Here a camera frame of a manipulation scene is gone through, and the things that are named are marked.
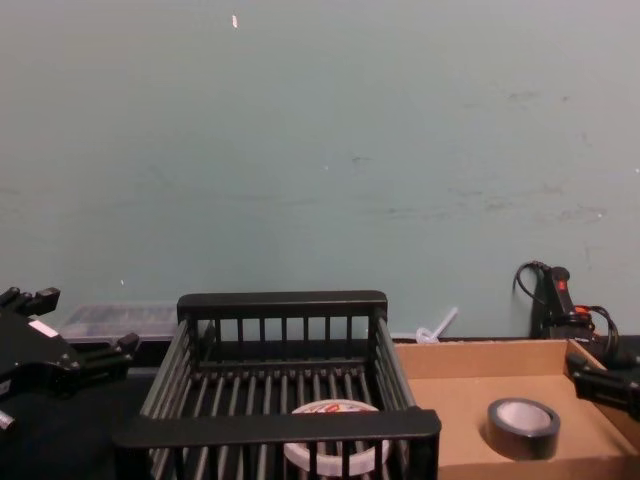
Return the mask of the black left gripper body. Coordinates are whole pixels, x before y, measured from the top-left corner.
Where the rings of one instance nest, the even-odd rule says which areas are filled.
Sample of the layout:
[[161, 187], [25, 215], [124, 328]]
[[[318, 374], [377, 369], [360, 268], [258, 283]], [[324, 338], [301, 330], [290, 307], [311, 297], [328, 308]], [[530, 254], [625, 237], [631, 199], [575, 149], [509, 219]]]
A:
[[57, 393], [78, 376], [78, 352], [44, 322], [1, 311], [1, 400], [28, 392]]

